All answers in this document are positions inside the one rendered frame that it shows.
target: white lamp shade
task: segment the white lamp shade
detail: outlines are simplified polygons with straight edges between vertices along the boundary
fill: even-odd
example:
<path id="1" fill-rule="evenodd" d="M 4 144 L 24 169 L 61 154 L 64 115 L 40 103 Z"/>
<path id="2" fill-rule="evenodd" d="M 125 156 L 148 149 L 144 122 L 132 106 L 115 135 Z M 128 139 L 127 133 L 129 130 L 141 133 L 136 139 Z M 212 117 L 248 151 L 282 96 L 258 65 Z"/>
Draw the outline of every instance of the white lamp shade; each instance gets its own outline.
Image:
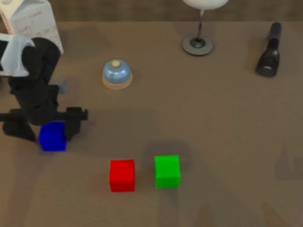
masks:
<path id="1" fill-rule="evenodd" d="M 224 6 L 228 0 L 183 0 L 185 4 L 199 10 L 217 9 Z"/>

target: blue cube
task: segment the blue cube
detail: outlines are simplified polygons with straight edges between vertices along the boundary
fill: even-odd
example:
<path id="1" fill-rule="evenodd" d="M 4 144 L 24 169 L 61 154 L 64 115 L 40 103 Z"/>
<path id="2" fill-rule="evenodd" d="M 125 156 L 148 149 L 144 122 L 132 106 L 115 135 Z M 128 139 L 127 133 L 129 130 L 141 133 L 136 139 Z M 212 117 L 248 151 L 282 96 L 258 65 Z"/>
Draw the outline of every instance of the blue cube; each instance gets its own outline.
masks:
<path id="1" fill-rule="evenodd" d="M 65 151 L 67 139 L 64 122 L 51 122 L 41 126 L 38 141 L 43 151 Z"/>

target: lamp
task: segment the lamp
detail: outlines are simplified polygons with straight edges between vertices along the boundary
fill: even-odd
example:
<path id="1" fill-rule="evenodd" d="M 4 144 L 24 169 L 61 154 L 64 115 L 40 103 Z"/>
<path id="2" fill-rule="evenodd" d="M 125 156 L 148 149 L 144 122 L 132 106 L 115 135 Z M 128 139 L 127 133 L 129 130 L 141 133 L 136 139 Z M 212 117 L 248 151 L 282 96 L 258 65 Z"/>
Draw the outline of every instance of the lamp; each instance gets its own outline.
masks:
<path id="1" fill-rule="evenodd" d="M 188 35 L 182 41 L 183 49 L 194 56 L 209 54 L 214 44 L 210 37 L 201 36 L 202 16 L 205 10 L 217 9 L 224 6 L 228 0 L 183 0 L 190 7 L 200 10 L 200 20 L 197 35 Z"/>

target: lamp stem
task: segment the lamp stem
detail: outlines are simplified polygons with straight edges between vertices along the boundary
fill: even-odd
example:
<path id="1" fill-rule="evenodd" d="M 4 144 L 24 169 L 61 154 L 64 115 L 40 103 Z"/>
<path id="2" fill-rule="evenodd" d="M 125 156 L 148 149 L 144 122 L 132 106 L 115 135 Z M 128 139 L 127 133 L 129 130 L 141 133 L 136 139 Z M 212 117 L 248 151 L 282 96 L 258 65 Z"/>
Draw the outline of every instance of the lamp stem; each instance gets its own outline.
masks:
<path id="1" fill-rule="evenodd" d="M 201 30 L 202 30 L 202 16 L 203 16 L 204 10 L 201 10 L 200 12 L 200 18 L 199 18 L 199 28 L 198 28 L 198 34 L 197 34 L 197 41 L 201 40 Z"/>

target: milk carton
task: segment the milk carton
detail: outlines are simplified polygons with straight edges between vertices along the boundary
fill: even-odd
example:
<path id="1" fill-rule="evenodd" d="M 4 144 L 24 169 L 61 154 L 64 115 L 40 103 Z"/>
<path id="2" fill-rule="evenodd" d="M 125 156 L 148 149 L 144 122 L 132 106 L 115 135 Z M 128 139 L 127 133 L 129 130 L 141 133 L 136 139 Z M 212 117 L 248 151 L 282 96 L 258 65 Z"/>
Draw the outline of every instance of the milk carton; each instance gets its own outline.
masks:
<path id="1" fill-rule="evenodd" d="M 0 14 L 9 34 L 49 39 L 63 54 L 62 42 L 48 0 L 0 0 Z"/>

